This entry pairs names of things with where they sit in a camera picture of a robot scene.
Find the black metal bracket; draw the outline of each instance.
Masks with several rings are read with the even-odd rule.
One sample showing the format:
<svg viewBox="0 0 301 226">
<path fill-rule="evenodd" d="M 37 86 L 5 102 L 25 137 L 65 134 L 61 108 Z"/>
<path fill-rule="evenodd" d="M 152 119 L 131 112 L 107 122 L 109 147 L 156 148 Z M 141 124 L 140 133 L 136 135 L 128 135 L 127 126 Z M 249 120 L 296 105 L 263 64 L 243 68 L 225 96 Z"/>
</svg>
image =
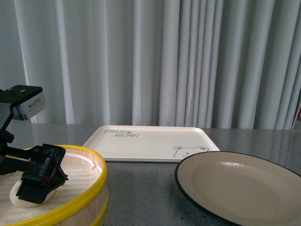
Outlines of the black metal bracket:
<svg viewBox="0 0 301 226">
<path fill-rule="evenodd" d="M 12 119 L 26 120 L 40 111 L 44 104 L 41 93 L 41 87 L 22 85 L 0 90 L 0 175 L 22 171 L 16 196 L 37 204 L 68 180 L 61 168 L 66 150 L 47 144 L 29 150 L 9 147 L 14 135 L 6 128 Z"/>
</svg>

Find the bear face print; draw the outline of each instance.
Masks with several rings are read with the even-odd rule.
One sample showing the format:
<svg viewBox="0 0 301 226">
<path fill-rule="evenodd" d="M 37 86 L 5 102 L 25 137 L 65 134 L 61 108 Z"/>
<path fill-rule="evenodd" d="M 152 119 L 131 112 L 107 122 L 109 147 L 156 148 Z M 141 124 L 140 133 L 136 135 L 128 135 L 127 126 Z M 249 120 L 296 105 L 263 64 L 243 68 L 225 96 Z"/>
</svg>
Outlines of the bear face print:
<svg viewBox="0 0 301 226">
<path fill-rule="evenodd" d="M 196 153 L 200 153 L 200 152 L 207 152 L 209 149 L 207 147 L 176 146 L 176 147 L 174 147 L 174 150 L 175 150 L 174 158 L 183 159 L 192 154 L 196 154 Z"/>
</svg>

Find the white object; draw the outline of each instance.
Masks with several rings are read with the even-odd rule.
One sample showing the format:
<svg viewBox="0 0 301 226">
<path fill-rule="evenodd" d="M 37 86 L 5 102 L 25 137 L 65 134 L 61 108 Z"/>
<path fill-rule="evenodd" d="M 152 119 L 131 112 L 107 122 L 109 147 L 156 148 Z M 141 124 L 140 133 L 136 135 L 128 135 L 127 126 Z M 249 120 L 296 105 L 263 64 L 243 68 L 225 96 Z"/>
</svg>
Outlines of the white object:
<svg viewBox="0 0 301 226">
<path fill-rule="evenodd" d="M 84 144 L 106 161 L 179 162 L 200 152 L 219 151 L 198 128 L 102 126 Z"/>
</svg>

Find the yellow rim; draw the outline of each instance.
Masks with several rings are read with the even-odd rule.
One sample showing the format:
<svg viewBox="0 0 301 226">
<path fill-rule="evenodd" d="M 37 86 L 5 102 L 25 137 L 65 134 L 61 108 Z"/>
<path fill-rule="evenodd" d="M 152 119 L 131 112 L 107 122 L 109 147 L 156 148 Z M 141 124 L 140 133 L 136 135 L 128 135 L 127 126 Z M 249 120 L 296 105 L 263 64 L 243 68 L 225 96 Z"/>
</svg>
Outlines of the yellow rim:
<svg viewBox="0 0 301 226">
<path fill-rule="evenodd" d="M 86 190 L 79 197 L 66 203 L 65 205 L 60 206 L 47 213 L 41 214 L 37 217 L 33 217 L 33 218 L 23 220 L 23 221 L 20 221 L 17 223 L 9 224 L 7 226 L 20 226 L 20 225 L 23 225 L 23 226 L 32 226 L 32 225 L 52 226 L 52 225 L 58 224 L 59 222 L 71 217 L 72 215 L 74 215 L 75 213 L 77 213 L 78 211 L 83 209 L 85 206 L 87 206 L 103 189 L 103 186 L 105 185 L 106 180 L 107 180 L 108 170 L 107 170 L 107 165 L 106 165 L 103 157 L 100 154 L 98 154 L 88 148 L 80 147 L 80 146 L 74 146 L 74 145 L 59 145 L 59 146 L 66 148 L 66 149 L 79 149 L 79 150 L 90 152 L 90 153 L 96 155 L 101 160 L 102 165 L 103 165 L 103 171 L 102 171 L 100 177 L 96 180 L 96 182 L 88 190 Z M 107 208 L 108 198 L 109 198 L 109 196 L 107 195 L 107 201 L 105 203 L 104 210 L 96 219 L 96 220 L 99 220 L 99 223 L 104 218 L 106 208 Z"/>
</svg>

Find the plate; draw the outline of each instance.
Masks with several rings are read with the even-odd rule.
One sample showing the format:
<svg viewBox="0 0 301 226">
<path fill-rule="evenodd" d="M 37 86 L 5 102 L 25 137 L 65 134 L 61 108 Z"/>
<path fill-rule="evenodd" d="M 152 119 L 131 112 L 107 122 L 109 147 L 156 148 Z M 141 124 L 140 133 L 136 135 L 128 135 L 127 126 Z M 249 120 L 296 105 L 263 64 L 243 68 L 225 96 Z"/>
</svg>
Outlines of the plate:
<svg viewBox="0 0 301 226">
<path fill-rule="evenodd" d="M 301 225 L 301 176 L 270 161 L 198 153 L 177 165 L 175 180 L 194 205 L 232 225 Z"/>
</svg>

